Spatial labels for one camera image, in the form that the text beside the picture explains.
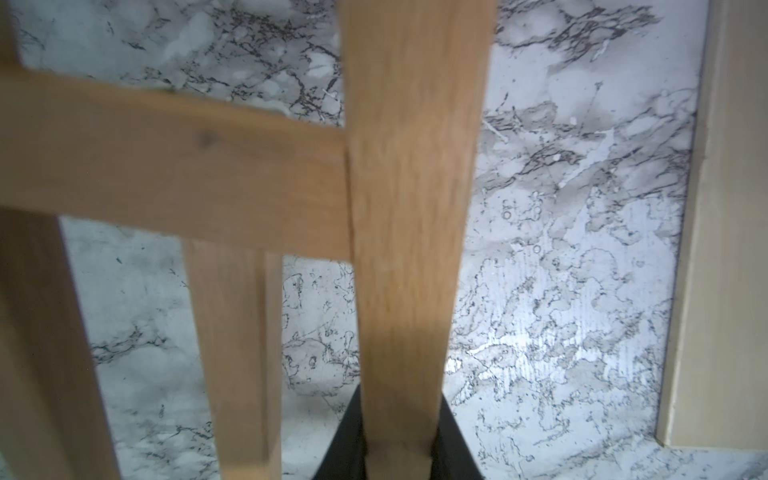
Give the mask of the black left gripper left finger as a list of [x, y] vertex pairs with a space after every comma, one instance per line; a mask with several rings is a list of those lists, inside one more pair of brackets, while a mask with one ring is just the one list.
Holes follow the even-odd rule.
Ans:
[[357, 386], [314, 480], [366, 479], [366, 442], [360, 397], [360, 386]]

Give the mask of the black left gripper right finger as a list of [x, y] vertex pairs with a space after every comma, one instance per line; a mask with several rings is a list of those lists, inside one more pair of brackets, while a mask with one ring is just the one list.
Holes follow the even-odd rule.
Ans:
[[483, 480], [445, 397], [432, 447], [431, 480]]

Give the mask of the light wooden board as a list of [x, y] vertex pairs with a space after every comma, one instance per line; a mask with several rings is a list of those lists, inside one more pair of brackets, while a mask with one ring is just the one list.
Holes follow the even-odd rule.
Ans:
[[767, 5], [714, 1], [658, 442], [767, 447]]

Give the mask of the wooden easel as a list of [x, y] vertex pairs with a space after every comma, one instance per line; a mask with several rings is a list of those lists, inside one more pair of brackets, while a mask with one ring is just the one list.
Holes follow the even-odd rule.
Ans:
[[120, 472], [60, 215], [183, 240], [221, 474], [276, 479], [284, 254], [354, 266], [366, 479], [430, 479], [497, 6], [342, 1], [343, 129], [35, 73], [1, 13], [1, 451]]

